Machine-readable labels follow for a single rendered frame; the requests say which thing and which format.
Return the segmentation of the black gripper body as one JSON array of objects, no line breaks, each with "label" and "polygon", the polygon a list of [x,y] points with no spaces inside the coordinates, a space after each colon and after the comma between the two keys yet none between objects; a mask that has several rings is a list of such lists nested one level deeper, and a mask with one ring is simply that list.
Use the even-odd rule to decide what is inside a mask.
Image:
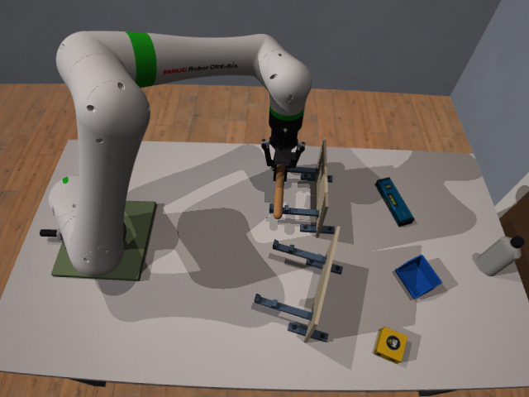
[{"label": "black gripper body", "polygon": [[298,133],[294,133],[291,135],[283,135],[279,134],[271,129],[271,137],[269,138],[270,145],[275,149],[275,147],[279,144],[281,146],[289,146],[296,147],[298,145]]}]

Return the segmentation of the grey bottle with black cap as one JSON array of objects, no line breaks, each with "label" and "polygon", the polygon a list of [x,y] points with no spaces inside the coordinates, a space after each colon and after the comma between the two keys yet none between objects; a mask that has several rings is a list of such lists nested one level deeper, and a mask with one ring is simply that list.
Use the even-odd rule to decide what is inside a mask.
[{"label": "grey bottle with black cap", "polygon": [[520,236],[501,237],[477,258],[477,263],[487,276],[494,276],[521,257],[525,241]]}]

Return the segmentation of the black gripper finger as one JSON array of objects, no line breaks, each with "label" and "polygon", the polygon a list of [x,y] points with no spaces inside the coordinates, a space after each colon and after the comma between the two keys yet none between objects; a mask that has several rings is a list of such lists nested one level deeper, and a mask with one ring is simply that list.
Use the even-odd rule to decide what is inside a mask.
[{"label": "black gripper finger", "polygon": [[301,155],[301,153],[305,151],[305,142],[298,142],[298,145],[297,145],[297,150],[295,151],[296,152],[296,161],[291,161],[291,164],[289,165],[286,165],[285,166],[285,172],[284,172],[284,182],[286,182],[287,180],[287,173],[289,170],[291,170],[291,168],[295,168],[297,163],[298,163],[298,159]]},{"label": "black gripper finger", "polygon": [[274,159],[271,160],[271,155],[269,151],[269,140],[262,140],[261,147],[264,150],[265,159],[267,166],[271,166],[271,169],[274,170],[274,181],[276,180],[276,171],[277,171],[277,165],[274,164]]}]

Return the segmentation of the blue plastic bin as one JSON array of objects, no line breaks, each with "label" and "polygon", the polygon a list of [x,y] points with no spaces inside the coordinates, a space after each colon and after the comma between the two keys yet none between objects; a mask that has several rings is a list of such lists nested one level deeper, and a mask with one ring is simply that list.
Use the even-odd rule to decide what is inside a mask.
[{"label": "blue plastic bin", "polygon": [[441,279],[423,255],[407,261],[398,267],[395,272],[413,299],[424,295],[442,284]]}]

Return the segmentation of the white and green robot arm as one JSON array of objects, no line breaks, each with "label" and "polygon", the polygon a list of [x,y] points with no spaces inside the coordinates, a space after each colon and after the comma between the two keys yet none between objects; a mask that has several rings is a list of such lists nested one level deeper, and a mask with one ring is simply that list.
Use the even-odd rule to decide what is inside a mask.
[{"label": "white and green robot arm", "polygon": [[50,191],[59,228],[41,229],[40,236],[64,240],[74,268],[92,277],[111,273],[122,261],[127,191],[150,122],[141,88],[207,76],[255,76],[269,92],[269,126],[291,135],[302,127],[312,87],[307,66],[266,34],[206,38],[79,31],[60,44],[56,65],[74,100],[79,175],[63,178]]}]

